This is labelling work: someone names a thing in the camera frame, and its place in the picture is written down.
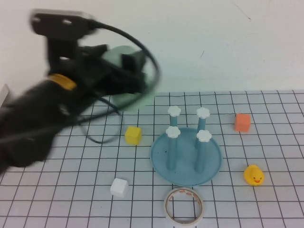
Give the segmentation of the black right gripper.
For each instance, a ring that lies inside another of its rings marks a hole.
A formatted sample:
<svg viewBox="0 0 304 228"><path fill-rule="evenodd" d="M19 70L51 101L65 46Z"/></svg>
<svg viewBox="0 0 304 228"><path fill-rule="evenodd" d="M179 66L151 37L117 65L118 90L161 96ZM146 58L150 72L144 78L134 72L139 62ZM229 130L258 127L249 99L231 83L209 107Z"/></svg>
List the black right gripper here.
<svg viewBox="0 0 304 228"><path fill-rule="evenodd" d="M121 66L101 56L108 51L108 45L81 47L83 53L76 54L78 96L120 95L142 93L146 89L143 67L146 56L143 51L121 54Z"/></svg>

